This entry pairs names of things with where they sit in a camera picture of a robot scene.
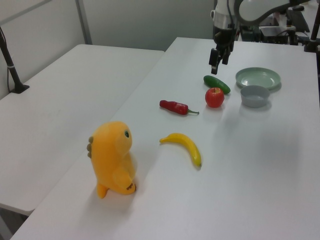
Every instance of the gray bowl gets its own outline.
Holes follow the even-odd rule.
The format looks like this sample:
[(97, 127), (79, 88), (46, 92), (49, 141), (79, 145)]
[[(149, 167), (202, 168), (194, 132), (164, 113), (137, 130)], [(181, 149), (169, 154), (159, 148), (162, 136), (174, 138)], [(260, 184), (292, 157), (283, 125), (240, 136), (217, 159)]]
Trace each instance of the gray bowl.
[(242, 103), (251, 108), (260, 108), (268, 103), (270, 92), (263, 86), (250, 85), (241, 89)]

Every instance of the chili pepper stem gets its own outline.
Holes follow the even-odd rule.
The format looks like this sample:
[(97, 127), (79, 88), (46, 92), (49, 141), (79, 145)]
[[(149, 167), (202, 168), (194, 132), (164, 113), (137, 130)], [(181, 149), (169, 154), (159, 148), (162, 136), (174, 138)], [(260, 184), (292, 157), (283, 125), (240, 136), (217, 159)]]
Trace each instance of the chili pepper stem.
[(199, 112), (198, 111), (191, 111), (188, 109), (188, 113), (191, 113), (191, 114), (198, 114), (199, 115)]

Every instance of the red chili pepper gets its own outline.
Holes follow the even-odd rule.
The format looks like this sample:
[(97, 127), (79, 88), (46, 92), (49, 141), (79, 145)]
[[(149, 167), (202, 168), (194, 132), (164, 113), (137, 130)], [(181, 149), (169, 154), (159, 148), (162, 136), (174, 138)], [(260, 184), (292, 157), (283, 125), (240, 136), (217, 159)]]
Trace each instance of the red chili pepper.
[(188, 105), (175, 101), (161, 100), (160, 107), (180, 115), (187, 115), (188, 113), (199, 114), (198, 111), (189, 110)]

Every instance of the toy fruit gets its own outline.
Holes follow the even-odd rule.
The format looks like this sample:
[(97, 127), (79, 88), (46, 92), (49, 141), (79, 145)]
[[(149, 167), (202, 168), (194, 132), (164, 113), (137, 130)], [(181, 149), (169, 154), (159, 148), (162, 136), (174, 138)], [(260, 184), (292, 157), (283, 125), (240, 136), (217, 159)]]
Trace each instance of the toy fruit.
[(210, 88), (205, 93), (205, 101), (210, 108), (220, 107), (221, 104), (224, 102), (224, 100), (225, 100), (224, 92), (218, 87)]
[(136, 190), (129, 150), (131, 132), (121, 121), (111, 121), (98, 127), (89, 138), (88, 157), (95, 172), (96, 193), (103, 199), (108, 189), (120, 194), (132, 194)]
[(195, 145), (195, 143), (186, 135), (182, 133), (171, 133), (169, 136), (161, 138), (160, 143), (178, 143), (182, 144), (183, 146), (188, 149), (191, 159), (193, 164), (196, 167), (201, 167), (202, 166), (202, 161), (201, 161), (201, 155), (200, 152)]

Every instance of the green cucumber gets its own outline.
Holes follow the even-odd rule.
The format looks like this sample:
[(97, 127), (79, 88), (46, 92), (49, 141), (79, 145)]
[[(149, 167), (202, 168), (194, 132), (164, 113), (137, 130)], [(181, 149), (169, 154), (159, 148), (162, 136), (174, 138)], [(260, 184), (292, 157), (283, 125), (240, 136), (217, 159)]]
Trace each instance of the green cucumber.
[(224, 94), (230, 93), (230, 88), (223, 81), (214, 76), (204, 76), (204, 83), (210, 88), (220, 88)]

